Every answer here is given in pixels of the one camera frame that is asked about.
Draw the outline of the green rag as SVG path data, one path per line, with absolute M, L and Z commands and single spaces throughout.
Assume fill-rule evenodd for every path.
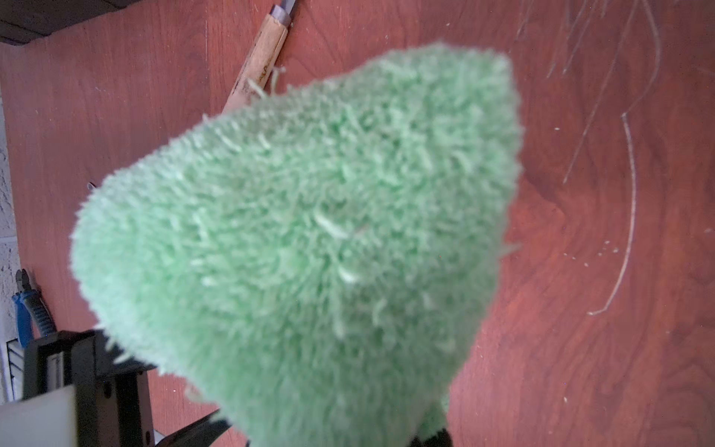
M 70 268 L 110 340 L 254 446 L 406 446 L 495 297 L 508 56 L 434 44 L 204 120 L 109 175 Z

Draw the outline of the wooden handle sickle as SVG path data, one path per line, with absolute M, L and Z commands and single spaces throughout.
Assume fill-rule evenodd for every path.
M 254 96 L 264 91 L 292 25 L 295 5 L 295 0 L 283 0 L 278 5 L 273 5 L 264 17 L 229 93 L 223 108 L 224 113 L 248 105 Z

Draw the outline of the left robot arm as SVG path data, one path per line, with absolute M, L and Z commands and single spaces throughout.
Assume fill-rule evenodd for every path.
M 152 367 L 100 331 L 61 331 L 24 350 L 22 396 L 1 407 L 4 446 L 154 446 Z

